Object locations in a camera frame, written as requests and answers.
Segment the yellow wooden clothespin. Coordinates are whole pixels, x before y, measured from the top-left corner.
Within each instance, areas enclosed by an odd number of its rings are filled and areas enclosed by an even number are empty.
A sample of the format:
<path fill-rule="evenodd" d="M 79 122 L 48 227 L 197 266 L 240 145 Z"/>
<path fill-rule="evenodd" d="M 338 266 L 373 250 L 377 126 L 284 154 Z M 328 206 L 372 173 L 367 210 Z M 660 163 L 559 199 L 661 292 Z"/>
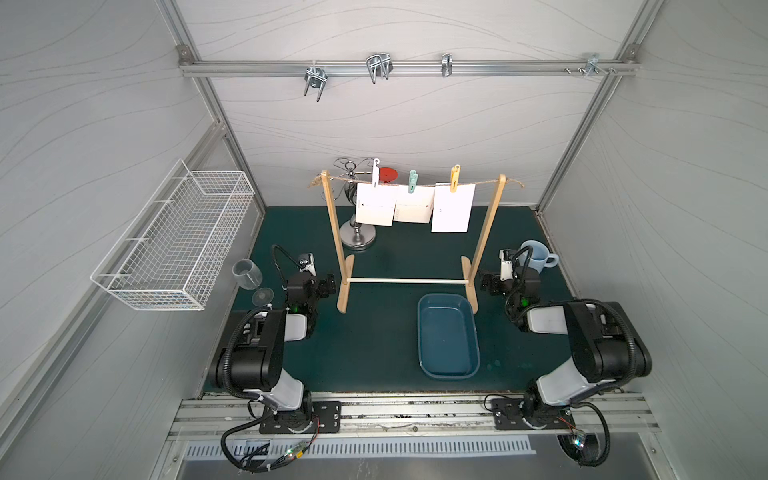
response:
<path fill-rule="evenodd" d="M 455 193 L 458 189 L 460 182 L 461 166 L 459 164 L 454 165 L 450 172 L 450 192 Z"/>

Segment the green clothespin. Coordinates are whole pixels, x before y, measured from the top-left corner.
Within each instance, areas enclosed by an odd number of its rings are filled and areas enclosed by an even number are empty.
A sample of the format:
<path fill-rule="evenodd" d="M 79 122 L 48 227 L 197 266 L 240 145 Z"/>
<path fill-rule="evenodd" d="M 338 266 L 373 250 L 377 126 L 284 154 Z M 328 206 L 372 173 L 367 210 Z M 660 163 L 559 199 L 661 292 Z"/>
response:
<path fill-rule="evenodd" d="M 408 176 L 408 193 L 409 194 L 412 194 L 415 192 L 417 183 L 418 183 L 418 172 L 416 170 L 411 170 Z"/>

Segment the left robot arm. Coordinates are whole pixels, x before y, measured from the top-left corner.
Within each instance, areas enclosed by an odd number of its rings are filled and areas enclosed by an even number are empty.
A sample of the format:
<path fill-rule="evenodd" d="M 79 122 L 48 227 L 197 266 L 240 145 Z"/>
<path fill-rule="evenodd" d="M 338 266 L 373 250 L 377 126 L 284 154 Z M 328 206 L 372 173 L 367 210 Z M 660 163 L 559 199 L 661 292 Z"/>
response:
<path fill-rule="evenodd" d="M 293 275 L 283 307 L 255 309 L 236 324 L 216 362 L 212 383 L 234 397 L 262 403 L 275 415 L 310 420 L 311 394 L 284 369 L 285 345 L 311 337 L 319 301 L 335 292 L 331 274 Z"/>

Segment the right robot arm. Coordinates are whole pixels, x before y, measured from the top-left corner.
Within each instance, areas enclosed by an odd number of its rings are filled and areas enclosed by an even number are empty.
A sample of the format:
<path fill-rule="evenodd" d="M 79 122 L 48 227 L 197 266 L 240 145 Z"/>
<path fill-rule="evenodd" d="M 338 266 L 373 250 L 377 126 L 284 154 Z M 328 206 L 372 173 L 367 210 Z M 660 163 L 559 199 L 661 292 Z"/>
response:
<path fill-rule="evenodd" d="M 570 357 L 533 380 L 519 406 L 534 425 L 651 373 L 651 355 L 619 303 L 588 298 L 542 303 L 539 273 L 521 265 L 483 272 L 480 285 L 504 298 L 504 313 L 520 331 L 568 340 Z"/>

